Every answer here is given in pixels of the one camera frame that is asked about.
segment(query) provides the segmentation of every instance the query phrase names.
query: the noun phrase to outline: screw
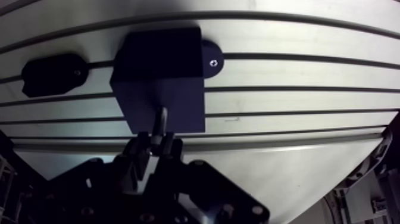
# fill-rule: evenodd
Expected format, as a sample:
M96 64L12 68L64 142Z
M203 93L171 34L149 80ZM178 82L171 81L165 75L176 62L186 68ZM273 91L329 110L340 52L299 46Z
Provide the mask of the screw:
M261 215L264 211L263 208L260 206L254 206L251 210L254 214L257 214L257 215Z
M90 216L92 214L94 214L94 210L91 207L84 207L83 209L81 209L80 214L82 216Z
M210 61L210 66L211 67L216 67L218 65L218 61L217 60L211 60Z
M225 214L227 214L227 218L231 219L235 208L231 204L224 204L222 210L226 212Z
M176 223L187 223L189 219L186 216L176 216L175 222Z
M140 215L139 219L144 223L151 223L155 220L155 217L153 214L144 213Z

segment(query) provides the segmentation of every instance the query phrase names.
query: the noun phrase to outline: white panel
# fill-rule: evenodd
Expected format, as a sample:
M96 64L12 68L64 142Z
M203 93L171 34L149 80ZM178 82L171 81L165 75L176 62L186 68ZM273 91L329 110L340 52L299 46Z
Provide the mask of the white panel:
M270 209L270 224L285 224L332 190L379 142L199 153L184 160L211 163Z
M41 0L0 19L0 46L79 25L188 11L267 11L352 21L400 32L400 5L394 0Z
M112 68L93 69L83 86L74 88L64 96L112 92L109 84L112 72ZM22 93L23 85L22 80L0 85L0 103L29 99ZM218 75L205 80L205 86L322 86L400 89L400 70L306 61L227 60L224 69Z
M223 52L309 54L400 64L400 41L312 24L259 20L200 20L204 37ZM112 60L130 27L60 38L0 55L0 77L15 76L32 58L76 51L88 61Z
M206 134L285 132L293 130L388 125L397 112L305 114L287 116L207 118ZM131 136L126 122L48 123L0 125L10 137L15 136Z
M385 130L384 127L354 129L354 130L333 130L324 132L309 132L309 133L288 133L280 135L255 135L255 136L235 136L235 137L210 137L210 138L183 138L185 145L190 144L214 144L214 143L232 143L232 142L276 142L276 141L293 141L300 139L316 139L316 138L340 138L346 136L360 136L380 134ZM121 148L128 143L128 139L13 139L15 144L101 144L104 147L107 145L121 145Z
M400 94L371 92L209 92L206 114L400 108ZM0 107L0 122L122 117L115 98Z

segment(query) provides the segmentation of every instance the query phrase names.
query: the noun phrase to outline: black block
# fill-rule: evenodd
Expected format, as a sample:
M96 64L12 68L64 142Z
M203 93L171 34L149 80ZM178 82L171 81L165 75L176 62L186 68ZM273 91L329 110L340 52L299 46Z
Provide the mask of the black block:
M110 85L133 133L151 132L161 107L169 132L203 132L204 75L200 28L128 35Z

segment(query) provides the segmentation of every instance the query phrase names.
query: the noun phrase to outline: black plastic part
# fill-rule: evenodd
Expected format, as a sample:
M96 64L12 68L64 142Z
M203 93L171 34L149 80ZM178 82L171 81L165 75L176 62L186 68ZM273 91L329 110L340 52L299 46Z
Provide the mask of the black plastic part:
M205 79L216 76L224 67L224 53L214 42L202 41L203 75Z
M160 108L168 111L163 131L204 132L200 28L130 33L115 57L110 86L132 133L151 132Z
M29 183L34 188L40 188L46 184L47 180L29 166L13 150L14 143L0 130L0 154L7 162L12 165L21 180Z
M81 86L88 78L88 64L76 54L62 54L29 61L22 69L24 87L28 97L65 94Z

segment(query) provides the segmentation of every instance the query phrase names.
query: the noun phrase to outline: black oval mount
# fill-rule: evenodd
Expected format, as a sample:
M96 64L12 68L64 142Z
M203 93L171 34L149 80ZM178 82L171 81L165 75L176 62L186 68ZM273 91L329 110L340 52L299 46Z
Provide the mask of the black oval mount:
M89 67L77 54L61 54L29 61L22 69L22 92L28 97L65 94L82 86Z

